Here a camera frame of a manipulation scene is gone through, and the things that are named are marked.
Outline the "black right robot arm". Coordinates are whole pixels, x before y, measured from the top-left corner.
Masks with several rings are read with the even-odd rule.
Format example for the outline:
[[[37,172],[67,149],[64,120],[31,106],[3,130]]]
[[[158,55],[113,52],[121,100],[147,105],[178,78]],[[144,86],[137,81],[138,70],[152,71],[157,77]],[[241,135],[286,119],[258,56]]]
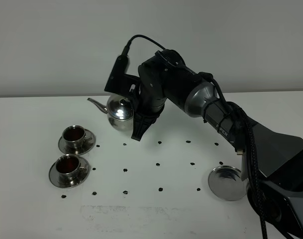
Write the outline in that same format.
[[[195,73],[174,50],[158,51],[138,67],[139,110],[158,114],[170,100],[191,117],[202,117],[242,157],[242,179],[259,215],[284,237],[303,239],[303,139],[274,132],[225,100],[210,73]]]

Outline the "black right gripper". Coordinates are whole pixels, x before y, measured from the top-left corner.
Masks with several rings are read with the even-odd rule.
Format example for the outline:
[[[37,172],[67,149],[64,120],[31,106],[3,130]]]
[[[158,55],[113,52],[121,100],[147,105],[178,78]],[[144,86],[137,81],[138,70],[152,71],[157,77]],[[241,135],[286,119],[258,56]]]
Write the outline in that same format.
[[[167,97],[158,80],[132,79],[131,84],[134,85],[131,90],[131,104],[134,111],[131,138],[140,141],[162,113]]]

